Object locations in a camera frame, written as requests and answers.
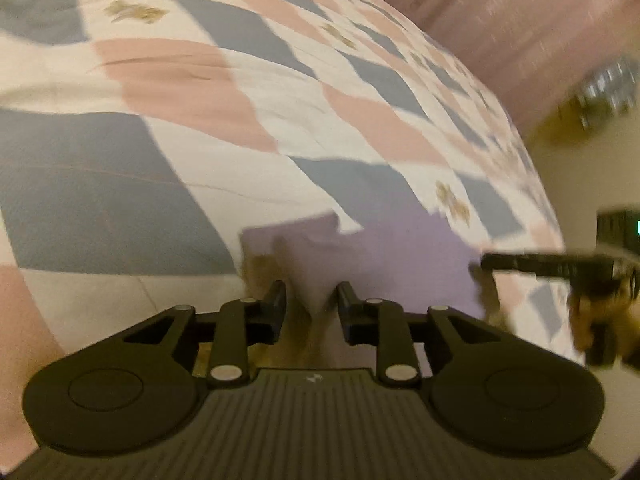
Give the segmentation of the pink curtain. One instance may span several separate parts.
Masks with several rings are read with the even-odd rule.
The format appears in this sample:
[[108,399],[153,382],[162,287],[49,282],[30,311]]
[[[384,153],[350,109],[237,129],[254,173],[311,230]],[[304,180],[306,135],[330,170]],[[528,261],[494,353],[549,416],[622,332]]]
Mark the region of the pink curtain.
[[384,1],[480,78],[521,132],[639,37],[639,0]]

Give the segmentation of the silver foil decoration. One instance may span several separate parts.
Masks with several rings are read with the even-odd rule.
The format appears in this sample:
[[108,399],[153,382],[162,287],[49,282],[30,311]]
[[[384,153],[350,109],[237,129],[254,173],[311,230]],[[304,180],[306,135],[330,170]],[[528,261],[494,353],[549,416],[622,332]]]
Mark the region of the silver foil decoration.
[[637,104],[639,61],[628,55],[592,70],[575,87],[570,105],[585,131],[596,131],[610,119],[628,114]]

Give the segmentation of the checkered pink blue quilt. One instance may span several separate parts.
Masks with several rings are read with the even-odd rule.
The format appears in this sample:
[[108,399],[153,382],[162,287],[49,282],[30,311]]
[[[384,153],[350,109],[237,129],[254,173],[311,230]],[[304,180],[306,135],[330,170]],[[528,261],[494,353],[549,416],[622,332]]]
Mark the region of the checkered pink blue quilt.
[[248,285],[241,232],[411,209],[562,247],[518,129],[382,0],[1,0],[1,467],[37,370]]

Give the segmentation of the purple garment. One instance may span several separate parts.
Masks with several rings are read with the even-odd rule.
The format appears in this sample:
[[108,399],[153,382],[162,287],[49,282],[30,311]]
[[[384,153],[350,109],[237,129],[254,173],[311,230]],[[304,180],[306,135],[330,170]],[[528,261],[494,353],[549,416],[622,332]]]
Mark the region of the purple garment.
[[441,214],[409,209],[342,233],[336,214],[261,226],[240,236],[247,281],[286,281],[314,318],[335,287],[349,282],[362,299],[381,298],[407,312],[454,307],[482,318],[482,283],[472,274],[480,253]]

